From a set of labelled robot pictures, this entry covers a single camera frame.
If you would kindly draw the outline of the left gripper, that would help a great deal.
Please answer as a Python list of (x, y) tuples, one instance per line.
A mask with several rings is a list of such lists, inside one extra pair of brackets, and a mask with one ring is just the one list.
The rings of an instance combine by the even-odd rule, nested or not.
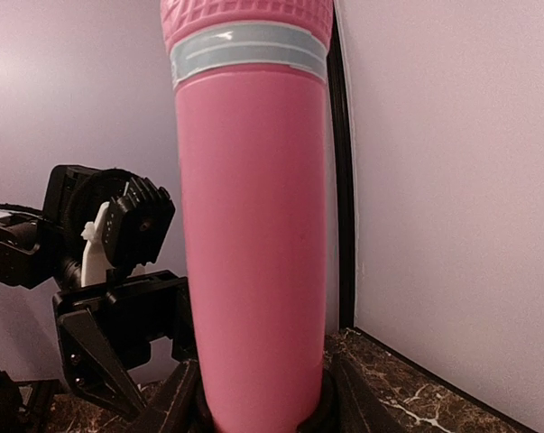
[(151, 360), (152, 341), (169, 338), (176, 361), (195, 356), (189, 282), (173, 272), (60, 291), (52, 305), (70, 390), (127, 421), (146, 407), (127, 370)]

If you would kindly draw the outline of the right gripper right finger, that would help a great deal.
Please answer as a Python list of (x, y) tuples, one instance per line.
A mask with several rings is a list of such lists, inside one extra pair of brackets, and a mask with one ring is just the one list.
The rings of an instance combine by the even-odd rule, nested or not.
[(342, 432), (395, 432), (396, 423), (370, 391), (364, 377), (337, 358), (337, 391)]

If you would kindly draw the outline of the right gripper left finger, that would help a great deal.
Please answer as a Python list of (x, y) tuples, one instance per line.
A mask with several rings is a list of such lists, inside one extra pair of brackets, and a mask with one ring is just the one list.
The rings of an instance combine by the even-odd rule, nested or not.
[(197, 361), (180, 363), (135, 420), (135, 431), (188, 432), (198, 379)]

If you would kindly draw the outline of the black stand of pink microphone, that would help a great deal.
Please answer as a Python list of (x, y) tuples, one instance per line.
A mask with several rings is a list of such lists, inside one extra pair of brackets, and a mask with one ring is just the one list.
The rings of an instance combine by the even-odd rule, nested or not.
[[(297, 433), (337, 433), (340, 431), (339, 398), (333, 375), (324, 369), (318, 406), (296, 429)], [(189, 432), (215, 432), (202, 381), (196, 386)]]

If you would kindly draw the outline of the pink microphone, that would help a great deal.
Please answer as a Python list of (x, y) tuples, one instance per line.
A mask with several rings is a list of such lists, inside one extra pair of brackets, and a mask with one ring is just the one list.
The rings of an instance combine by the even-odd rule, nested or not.
[(329, 1), (164, 1), (193, 327), (218, 432), (317, 408)]

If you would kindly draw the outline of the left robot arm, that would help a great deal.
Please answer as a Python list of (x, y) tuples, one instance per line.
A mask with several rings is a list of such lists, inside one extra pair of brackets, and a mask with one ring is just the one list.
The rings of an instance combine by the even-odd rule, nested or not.
[(168, 191), (128, 170), (58, 165), (41, 209), (0, 206), (0, 282), (55, 280), (61, 363), (81, 399), (137, 419), (146, 402), (130, 376), (167, 337), (182, 360), (195, 349), (187, 280), (155, 263), (176, 208)]

